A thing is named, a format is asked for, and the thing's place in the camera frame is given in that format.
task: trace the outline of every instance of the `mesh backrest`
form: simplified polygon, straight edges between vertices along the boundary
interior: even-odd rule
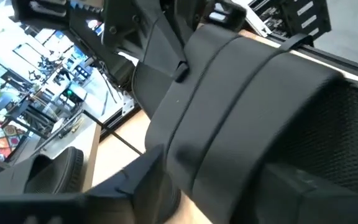
[[[323,93],[287,130],[273,147],[275,161],[358,192],[358,87]]]

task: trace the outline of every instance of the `wooden floor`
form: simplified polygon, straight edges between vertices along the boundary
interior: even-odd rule
[[[116,132],[133,146],[144,152],[144,138],[149,123],[150,120],[146,114],[141,111],[126,122],[125,125],[121,126]],[[92,184],[98,185],[108,177],[120,171],[123,167],[136,159],[137,156],[138,155],[135,152],[114,136],[106,138],[99,144]],[[167,223],[209,224],[211,222],[200,212],[200,210],[198,210],[196,205],[183,194],[180,208],[174,217]]]

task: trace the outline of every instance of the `screw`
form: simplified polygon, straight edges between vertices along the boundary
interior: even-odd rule
[[[139,23],[140,19],[137,15],[132,16],[132,21],[134,21],[135,23]]]
[[[117,29],[116,29],[115,26],[111,26],[109,31],[110,31],[111,34],[117,34]]]

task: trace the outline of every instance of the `black strap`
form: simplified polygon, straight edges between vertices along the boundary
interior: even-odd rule
[[[290,50],[297,49],[299,46],[301,46],[303,44],[314,47],[313,37],[310,35],[306,35],[306,34],[296,34],[296,35],[290,37],[287,41],[285,41],[279,47],[279,49],[288,52]]]

